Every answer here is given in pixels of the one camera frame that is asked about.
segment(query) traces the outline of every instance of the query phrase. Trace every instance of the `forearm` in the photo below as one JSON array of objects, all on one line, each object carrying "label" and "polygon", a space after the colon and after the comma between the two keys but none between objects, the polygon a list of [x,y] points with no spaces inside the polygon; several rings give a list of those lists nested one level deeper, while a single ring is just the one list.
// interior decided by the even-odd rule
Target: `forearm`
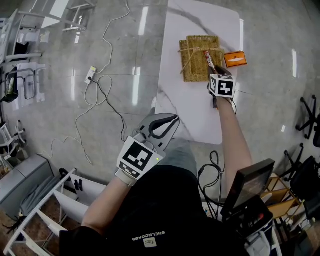
[{"label": "forearm", "polygon": [[222,128],[226,186],[229,192],[237,171],[252,166],[253,162],[232,105],[221,97],[217,98],[217,105]]},{"label": "forearm", "polygon": [[99,197],[86,211],[82,226],[89,227],[103,234],[112,222],[130,188],[118,177],[114,177]]}]

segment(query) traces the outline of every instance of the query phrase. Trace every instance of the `floor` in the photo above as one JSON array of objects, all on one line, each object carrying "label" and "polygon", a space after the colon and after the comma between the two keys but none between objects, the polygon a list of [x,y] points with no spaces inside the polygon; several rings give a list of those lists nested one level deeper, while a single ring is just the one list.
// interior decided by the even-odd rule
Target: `floor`
[{"label": "floor", "polygon": [[[302,118],[300,97],[310,100],[315,94],[320,99],[320,11],[315,4],[311,0],[203,2],[237,11],[244,20],[248,65],[239,68],[234,101],[253,161],[271,158],[278,166],[283,161],[284,150],[292,152],[301,142],[306,144],[304,159],[310,155],[318,158],[319,150],[312,146],[312,141],[306,141],[303,133],[295,130]],[[3,104],[11,129],[18,119],[22,121],[31,153],[51,154],[54,138],[61,141],[67,136],[79,138],[75,119],[90,108],[84,98],[84,80],[91,66],[101,70],[108,62],[111,50],[102,39],[103,33],[111,19],[127,12],[125,0],[95,3],[96,8],[80,14],[87,24],[85,32],[62,32],[63,25],[57,24],[42,29],[40,39],[30,44],[34,50],[44,52],[42,58],[33,60],[46,68],[38,72],[42,97],[28,104],[23,99],[15,104]],[[28,11],[32,4],[32,0],[24,0],[20,8]],[[168,0],[128,0],[128,4],[131,13],[113,22],[106,33],[105,38],[114,49],[111,65],[102,73],[113,80],[109,101],[125,119],[126,136],[149,113],[157,95]],[[146,13],[142,34],[139,28]],[[133,104],[133,84],[137,81],[138,100]],[[103,77],[100,83],[107,92],[110,80]],[[94,84],[90,85],[86,98],[89,103],[95,103]],[[53,143],[53,157],[48,158],[52,167],[55,171],[77,168],[95,181],[110,181],[123,145],[120,117],[105,102],[81,116],[77,126],[93,165],[87,162],[82,147],[68,138],[64,144],[57,140]],[[218,150],[223,159],[221,145],[190,144],[198,168],[209,162],[212,150]],[[203,176],[206,181],[215,179],[210,171]]]}]

